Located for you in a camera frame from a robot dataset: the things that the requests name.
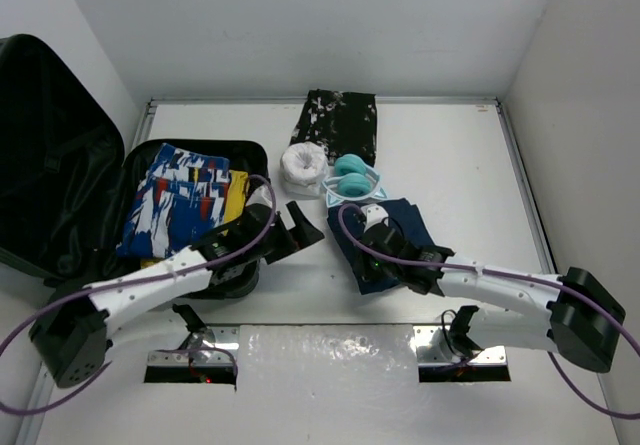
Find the white cloth bundle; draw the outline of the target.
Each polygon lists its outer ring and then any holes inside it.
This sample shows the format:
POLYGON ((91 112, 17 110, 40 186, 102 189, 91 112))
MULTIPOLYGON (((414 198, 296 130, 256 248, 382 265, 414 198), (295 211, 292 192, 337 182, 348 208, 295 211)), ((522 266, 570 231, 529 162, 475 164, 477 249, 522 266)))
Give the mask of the white cloth bundle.
POLYGON ((323 147, 303 142, 290 145, 280 159, 285 190, 307 199, 319 198, 322 182, 329 174, 329 163, 323 147))

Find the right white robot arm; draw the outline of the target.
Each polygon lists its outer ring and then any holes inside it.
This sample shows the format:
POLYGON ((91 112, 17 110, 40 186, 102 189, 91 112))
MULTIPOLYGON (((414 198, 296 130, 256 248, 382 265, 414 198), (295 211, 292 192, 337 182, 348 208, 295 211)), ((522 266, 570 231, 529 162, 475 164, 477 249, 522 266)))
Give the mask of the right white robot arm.
POLYGON ((395 279, 420 295, 466 299, 443 333, 453 359, 509 346, 557 353, 582 369, 607 373, 626 316, 586 270, 540 275, 486 267, 446 247, 416 246, 383 223, 358 239, 354 268, 366 280, 395 279))

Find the yellow pants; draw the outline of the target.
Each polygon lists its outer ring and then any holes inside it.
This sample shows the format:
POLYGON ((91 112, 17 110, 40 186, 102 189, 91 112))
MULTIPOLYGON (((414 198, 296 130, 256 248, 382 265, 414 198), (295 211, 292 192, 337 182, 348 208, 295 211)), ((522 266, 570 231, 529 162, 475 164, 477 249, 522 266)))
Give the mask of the yellow pants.
POLYGON ((247 191, 248 174, 234 170, 226 183, 152 179, 134 220, 129 252, 143 260, 170 257, 238 218, 247 191))

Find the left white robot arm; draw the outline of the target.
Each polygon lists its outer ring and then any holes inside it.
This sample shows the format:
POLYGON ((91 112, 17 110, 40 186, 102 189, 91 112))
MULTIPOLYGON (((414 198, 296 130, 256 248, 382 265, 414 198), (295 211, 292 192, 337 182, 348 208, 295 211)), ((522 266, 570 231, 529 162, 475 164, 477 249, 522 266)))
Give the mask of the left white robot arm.
POLYGON ((252 204, 239 218, 153 266, 89 284, 48 304, 29 337, 54 383, 66 389, 88 380, 105 364, 115 334, 147 311, 194 293, 227 297, 228 282, 245 268, 275 263, 323 240, 296 202, 286 208, 292 227, 279 212, 252 204))

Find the teal cat-ear headphones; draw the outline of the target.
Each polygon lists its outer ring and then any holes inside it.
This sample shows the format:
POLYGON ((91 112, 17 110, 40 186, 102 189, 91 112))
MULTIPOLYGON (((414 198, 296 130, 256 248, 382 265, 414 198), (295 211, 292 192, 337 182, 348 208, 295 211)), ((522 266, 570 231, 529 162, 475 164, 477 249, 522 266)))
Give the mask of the teal cat-ear headphones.
POLYGON ((389 198, 381 183, 381 175, 355 154, 339 157, 333 174, 322 181, 328 208, 346 202, 381 202, 389 198))

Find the black white patterned garment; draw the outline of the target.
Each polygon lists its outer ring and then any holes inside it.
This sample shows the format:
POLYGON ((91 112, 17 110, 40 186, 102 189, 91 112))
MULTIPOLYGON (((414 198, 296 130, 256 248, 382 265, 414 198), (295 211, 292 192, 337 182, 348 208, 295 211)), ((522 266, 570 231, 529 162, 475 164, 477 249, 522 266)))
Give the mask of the black white patterned garment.
POLYGON ((310 90, 290 138, 290 145, 320 146, 330 165, 346 154, 374 166, 377 156, 376 96, 359 92, 310 90))

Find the navy garment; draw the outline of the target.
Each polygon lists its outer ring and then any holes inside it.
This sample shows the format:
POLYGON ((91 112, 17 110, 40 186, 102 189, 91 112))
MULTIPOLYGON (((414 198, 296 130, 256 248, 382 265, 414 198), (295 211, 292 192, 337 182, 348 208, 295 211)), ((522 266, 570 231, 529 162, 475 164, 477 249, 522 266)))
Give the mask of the navy garment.
MULTIPOLYGON (((434 244, 416 205, 410 204, 405 198, 401 198, 381 202, 379 203, 379 206, 386 210, 389 219, 391 220, 391 227, 397 232, 400 232, 401 235, 413 245, 430 246, 434 244)), ((398 286, 400 281, 397 278, 386 277, 373 281, 366 281, 356 272, 356 247, 345 236, 339 224, 338 215, 339 206, 329 208, 327 223, 341 252, 352 268, 360 293, 362 295, 381 293, 398 286)), ((347 210, 344 212, 346 228, 355 238, 360 238, 363 234, 364 225, 360 221, 360 218, 361 215, 356 213, 354 210, 347 210)))

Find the blue white patterned shorts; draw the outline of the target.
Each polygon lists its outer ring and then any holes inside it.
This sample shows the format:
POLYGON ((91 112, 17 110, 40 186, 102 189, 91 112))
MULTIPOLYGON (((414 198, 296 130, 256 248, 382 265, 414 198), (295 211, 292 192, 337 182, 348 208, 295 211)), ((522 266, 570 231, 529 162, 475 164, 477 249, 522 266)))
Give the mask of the blue white patterned shorts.
POLYGON ((223 222, 230 161, 161 145, 139 183, 116 247, 120 257, 165 259, 223 222))

